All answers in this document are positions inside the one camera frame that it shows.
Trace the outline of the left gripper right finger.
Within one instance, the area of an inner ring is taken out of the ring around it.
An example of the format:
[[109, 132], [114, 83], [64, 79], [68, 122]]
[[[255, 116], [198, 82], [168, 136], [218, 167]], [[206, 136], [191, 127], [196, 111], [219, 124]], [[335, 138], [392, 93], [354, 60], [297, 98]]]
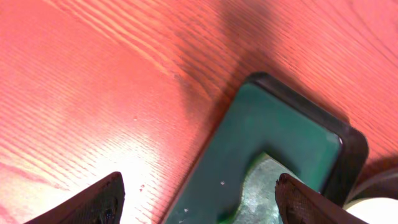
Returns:
[[287, 173], [275, 185], [284, 224], [366, 224]]

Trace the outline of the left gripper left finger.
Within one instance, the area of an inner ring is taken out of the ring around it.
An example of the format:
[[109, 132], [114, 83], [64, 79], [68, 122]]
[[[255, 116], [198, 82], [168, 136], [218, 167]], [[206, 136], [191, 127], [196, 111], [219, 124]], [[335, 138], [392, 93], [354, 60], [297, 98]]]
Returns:
[[123, 177], [113, 172], [26, 224], [119, 224], [124, 197]]

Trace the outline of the green sponge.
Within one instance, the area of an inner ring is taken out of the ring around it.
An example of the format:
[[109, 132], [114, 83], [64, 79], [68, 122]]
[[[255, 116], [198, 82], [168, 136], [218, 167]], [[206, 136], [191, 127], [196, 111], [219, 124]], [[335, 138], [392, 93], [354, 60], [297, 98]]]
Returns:
[[219, 223], [282, 224], [275, 186], [283, 173], [294, 174], [268, 154], [261, 153], [245, 173], [237, 209]]

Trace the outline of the mint plate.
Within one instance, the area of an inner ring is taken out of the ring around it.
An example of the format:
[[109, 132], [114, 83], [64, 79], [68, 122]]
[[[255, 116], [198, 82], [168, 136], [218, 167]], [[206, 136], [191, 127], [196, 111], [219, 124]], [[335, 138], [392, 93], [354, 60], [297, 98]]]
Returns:
[[347, 203], [343, 209], [369, 224], [398, 224], [397, 199], [361, 198]]

